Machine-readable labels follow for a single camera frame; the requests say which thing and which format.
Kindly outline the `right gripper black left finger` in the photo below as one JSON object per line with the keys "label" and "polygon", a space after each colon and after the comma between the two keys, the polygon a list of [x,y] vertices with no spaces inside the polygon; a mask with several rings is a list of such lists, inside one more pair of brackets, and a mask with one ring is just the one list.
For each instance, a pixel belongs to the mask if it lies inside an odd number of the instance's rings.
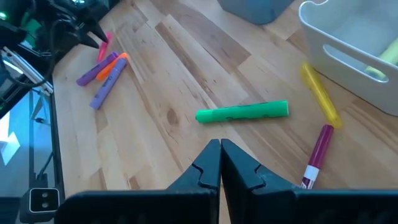
{"label": "right gripper black left finger", "polygon": [[85,191],[59,207],[55,223],[218,223],[221,144],[212,139],[163,190]]}

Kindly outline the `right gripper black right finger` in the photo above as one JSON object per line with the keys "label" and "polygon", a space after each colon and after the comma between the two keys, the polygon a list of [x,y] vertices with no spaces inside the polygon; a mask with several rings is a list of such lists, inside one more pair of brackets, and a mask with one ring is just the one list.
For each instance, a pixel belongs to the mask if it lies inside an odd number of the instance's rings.
{"label": "right gripper black right finger", "polygon": [[221,152],[231,223],[397,223],[396,190],[305,190],[229,139]]}

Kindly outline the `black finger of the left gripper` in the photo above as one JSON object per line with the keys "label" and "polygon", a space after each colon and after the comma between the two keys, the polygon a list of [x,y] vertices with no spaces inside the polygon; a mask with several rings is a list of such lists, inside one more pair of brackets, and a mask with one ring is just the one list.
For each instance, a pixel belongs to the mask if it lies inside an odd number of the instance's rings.
{"label": "black finger of the left gripper", "polygon": [[98,43],[87,34],[80,34],[78,36],[78,41],[82,45],[86,45],[86,46],[89,46],[89,47],[92,47],[92,48],[95,48],[95,49],[99,48]]}
{"label": "black finger of the left gripper", "polygon": [[100,38],[103,42],[108,43],[108,38],[99,23],[96,20],[88,20],[86,22],[86,27],[89,32],[93,33],[95,36]]}

